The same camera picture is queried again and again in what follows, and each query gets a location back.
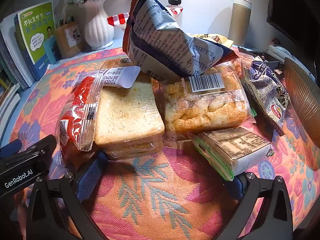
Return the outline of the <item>red white snack pack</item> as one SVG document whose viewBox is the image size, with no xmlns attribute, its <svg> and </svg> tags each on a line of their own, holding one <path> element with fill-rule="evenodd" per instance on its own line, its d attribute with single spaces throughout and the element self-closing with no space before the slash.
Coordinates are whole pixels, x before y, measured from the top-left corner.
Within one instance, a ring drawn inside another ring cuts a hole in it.
<svg viewBox="0 0 320 240">
<path fill-rule="evenodd" d="M 92 149 L 103 88 L 129 89 L 139 73 L 139 66 L 127 66 L 78 75 L 56 126 L 57 141 L 65 159 Z"/>
</svg>

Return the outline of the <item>green white biscuit pack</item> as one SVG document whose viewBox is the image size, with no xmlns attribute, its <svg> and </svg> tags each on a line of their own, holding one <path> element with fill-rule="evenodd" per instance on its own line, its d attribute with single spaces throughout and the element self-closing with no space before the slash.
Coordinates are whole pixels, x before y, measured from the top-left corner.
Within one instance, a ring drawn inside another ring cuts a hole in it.
<svg viewBox="0 0 320 240">
<path fill-rule="evenodd" d="M 274 155 L 269 141 L 242 127 L 202 132 L 188 137 L 198 152 L 226 181 Z"/>
</svg>

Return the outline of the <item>sliced toast bread pack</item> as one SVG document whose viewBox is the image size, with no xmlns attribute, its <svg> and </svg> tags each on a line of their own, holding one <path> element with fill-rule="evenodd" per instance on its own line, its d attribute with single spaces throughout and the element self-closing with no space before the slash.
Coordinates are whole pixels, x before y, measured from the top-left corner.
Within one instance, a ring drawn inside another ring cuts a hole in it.
<svg viewBox="0 0 320 240">
<path fill-rule="evenodd" d="M 102 89 L 94 142 L 110 159 L 159 152 L 164 130 L 150 77 L 138 76 L 128 89 Z"/>
</svg>

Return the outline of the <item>purple white chips bag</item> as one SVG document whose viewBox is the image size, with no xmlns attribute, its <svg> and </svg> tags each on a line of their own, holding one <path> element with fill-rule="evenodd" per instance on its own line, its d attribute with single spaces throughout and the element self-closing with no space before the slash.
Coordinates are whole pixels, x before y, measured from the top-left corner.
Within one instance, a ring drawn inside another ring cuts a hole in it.
<svg viewBox="0 0 320 240">
<path fill-rule="evenodd" d="M 241 84 L 259 113 L 283 136 L 289 94 L 274 71 L 265 62 L 254 60 L 250 67 L 242 66 Z"/>
</svg>

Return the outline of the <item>peanut crisp cake pack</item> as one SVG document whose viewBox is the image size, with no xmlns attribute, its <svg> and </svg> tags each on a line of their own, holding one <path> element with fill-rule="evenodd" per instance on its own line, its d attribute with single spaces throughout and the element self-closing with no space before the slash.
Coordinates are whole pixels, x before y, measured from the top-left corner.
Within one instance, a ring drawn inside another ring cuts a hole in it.
<svg viewBox="0 0 320 240">
<path fill-rule="evenodd" d="M 231 64 L 212 67 L 202 75 L 152 84 L 168 139 L 183 140 L 188 133 L 254 122 L 249 101 Z"/>
</svg>

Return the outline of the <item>red striped rice crust bag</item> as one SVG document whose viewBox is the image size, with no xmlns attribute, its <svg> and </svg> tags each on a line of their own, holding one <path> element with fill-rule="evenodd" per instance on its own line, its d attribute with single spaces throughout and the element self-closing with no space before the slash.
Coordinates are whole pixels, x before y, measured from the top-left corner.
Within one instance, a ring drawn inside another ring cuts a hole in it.
<svg viewBox="0 0 320 240">
<path fill-rule="evenodd" d="M 170 15 L 175 19 L 176 22 L 178 22 L 178 19 L 180 18 L 180 15 L 183 11 L 183 7 L 179 5 L 169 5 L 166 6 L 166 9 L 169 11 Z M 107 18 L 107 22 L 109 25 L 125 29 L 127 20 L 129 18 L 130 13 L 125 12 L 122 14 L 113 15 Z"/>
</svg>

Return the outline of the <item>blue white snack bag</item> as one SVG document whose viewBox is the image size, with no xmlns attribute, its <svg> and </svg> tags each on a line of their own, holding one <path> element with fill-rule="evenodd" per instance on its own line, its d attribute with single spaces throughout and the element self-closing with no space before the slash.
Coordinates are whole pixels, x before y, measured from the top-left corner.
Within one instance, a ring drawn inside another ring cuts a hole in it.
<svg viewBox="0 0 320 240">
<path fill-rule="evenodd" d="M 221 44 L 186 34 L 157 0 L 131 1 L 123 52 L 158 81 L 201 75 L 237 58 Z"/>
</svg>

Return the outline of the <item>yellow snack bag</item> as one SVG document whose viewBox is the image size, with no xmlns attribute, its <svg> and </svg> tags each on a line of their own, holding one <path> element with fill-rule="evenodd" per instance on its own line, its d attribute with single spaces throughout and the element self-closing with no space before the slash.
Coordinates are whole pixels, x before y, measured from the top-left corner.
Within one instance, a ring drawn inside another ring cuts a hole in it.
<svg viewBox="0 0 320 240">
<path fill-rule="evenodd" d="M 202 38 L 207 41 L 212 41 L 221 44 L 227 48 L 231 48 L 231 46 L 234 43 L 233 40 L 229 40 L 227 37 L 220 34 L 192 34 L 191 36 L 196 38 Z"/>
</svg>

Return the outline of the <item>stack of books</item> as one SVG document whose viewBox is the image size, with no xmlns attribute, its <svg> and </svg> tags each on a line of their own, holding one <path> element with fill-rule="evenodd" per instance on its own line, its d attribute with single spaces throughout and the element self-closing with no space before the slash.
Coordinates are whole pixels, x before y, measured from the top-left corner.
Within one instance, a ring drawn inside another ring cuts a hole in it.
<svg viewBox="0 0 320 240">
<path fill-rule="evenodd" d="M 35 82 L 22 54 L 22 48 L 17 38 L 15 16 L 16 12 L 1 21 L 1 56 L 5 65 L 20 85 L 21 90 L 27 90 Z"/>
</svg>

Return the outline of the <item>floral woven table mat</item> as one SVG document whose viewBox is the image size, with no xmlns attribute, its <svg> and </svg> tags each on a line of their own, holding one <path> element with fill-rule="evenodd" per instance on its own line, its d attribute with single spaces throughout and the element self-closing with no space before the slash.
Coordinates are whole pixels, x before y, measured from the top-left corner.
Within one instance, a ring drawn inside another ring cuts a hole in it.
<svg viewBox="0 0 320 240">
<path fill-rule="evenodd" d="M 52 134 L 74 79 L 123 57 L 120 48 L 60 64 L 23 93 L 11 139 L 27 148 Z M 301 226 L 319 197 L 319 148 L 294 110 L 287 111 L 284 136 L 265 125 L 248 130 L 272 142 L 274 155 L 251 168 L 258 177 L 284 178 L 293 228 Z M 220 175 L 190 141 L 171 141 L 155 154 L 110 162 L 84 207 L 110 239 L 211 239 L 231 216 L 236 201 Z"/>
</svg>

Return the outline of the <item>brown round tray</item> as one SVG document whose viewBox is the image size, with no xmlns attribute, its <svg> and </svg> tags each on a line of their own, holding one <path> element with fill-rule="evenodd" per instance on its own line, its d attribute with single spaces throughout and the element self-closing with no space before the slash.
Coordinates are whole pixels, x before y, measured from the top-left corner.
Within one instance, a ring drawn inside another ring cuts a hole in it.
<svg viewBox="0 0 320 240">
<path fill-rule="evenodd" d="M 298 64 L 284 61 L 286 88 L 293 108 L 310 139 L 319 146 L 319 87 Z"/>
</svg>

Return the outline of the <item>white ribbed vase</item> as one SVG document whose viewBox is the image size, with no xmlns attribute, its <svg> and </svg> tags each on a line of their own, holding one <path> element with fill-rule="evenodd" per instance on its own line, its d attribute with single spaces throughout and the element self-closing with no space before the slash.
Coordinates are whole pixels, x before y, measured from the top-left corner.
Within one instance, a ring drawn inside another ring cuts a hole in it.
<svg viewBox="0 0 320 240">
<path fill-rule="evenodd" d="M 114 27 L 107 22 L 105 1 L 87 0 L 83 4 L 86 12 L 84 36 L 92 50 L 101 50 L 113 44 Z"/>
</svg>

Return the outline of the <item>grey pouch case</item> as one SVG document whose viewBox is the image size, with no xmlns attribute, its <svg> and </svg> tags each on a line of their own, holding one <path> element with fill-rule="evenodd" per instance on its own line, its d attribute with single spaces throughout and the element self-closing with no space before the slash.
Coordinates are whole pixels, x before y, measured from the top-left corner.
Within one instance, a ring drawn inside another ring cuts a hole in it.
<svg viewBox="0 0 320 240">
<path fill-rule="evenodd" d="M 266 51 L 266 53 L 272 57 L 274 57 L 275 59 L 277 59 L 278 61 L 280 61 L 281 63 L 284 63 L 286 58 L 291 59 L 293 62 L 295 62 L 296 64 L 298 64 L 300 66 L 300 68 L 302 68 L 304 70 L 304 72 L 306 72 L 308 74 L 308 76 L 311 77 L 311 79 L 315 82 L 316 78 L 314 77 L 314 75 L 306 68 L 306 66 L 304 66 L 304 64 L 302 64 L 296 57 L 294 57 L 288 50 L 286 50 L 285 48 L 281 47 L 281 46 L 273 46 L 273 45 L 269 45 L 268 46 L 268 50 Z"/>
</svg>

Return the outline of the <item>gold thermos bottle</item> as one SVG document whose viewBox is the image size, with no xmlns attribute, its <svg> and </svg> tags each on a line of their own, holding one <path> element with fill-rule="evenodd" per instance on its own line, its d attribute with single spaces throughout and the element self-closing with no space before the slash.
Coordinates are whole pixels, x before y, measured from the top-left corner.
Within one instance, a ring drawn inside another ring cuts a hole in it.
<svg viewBox="0 0 320 240">
<path fill-rule="evenodd" d="M 234 44 L 244 46 L 251 17 L 252 3 L 248 0 L 234 0 L 228 38 Z"/>
</svg>

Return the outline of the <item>black monitor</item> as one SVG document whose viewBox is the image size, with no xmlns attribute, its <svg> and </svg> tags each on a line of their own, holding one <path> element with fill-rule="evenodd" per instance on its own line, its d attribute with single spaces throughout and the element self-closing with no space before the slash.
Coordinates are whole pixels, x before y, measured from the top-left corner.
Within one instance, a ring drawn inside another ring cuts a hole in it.
<svg viewBox="0 0 320 240">
<path fill-rule="evenodd" d="M 319 59 L 319 0 L 270 0 L 267 22 Z"/>
</svg>

